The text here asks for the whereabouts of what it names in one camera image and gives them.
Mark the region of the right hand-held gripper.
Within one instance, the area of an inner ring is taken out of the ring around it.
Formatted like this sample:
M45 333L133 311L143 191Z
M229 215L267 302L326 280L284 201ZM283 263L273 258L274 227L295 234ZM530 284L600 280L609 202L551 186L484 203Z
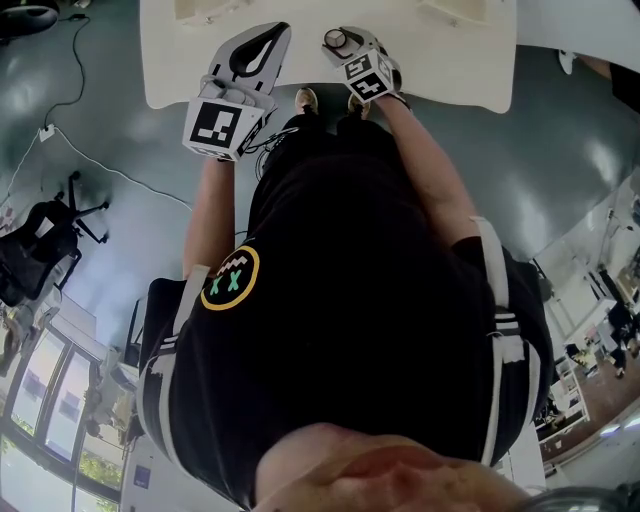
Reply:
M400 92L400 68L371 32L354 26L330 29L324 35L322 52L360 102Z

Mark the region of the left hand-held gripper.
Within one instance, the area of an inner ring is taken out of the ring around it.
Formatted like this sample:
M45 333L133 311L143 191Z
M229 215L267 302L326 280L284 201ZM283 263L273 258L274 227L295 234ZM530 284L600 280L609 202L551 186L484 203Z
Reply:
M271 91L290 40L290 25L279 22L223 43L188 104L182 144L199 155L239 161L277 109Z

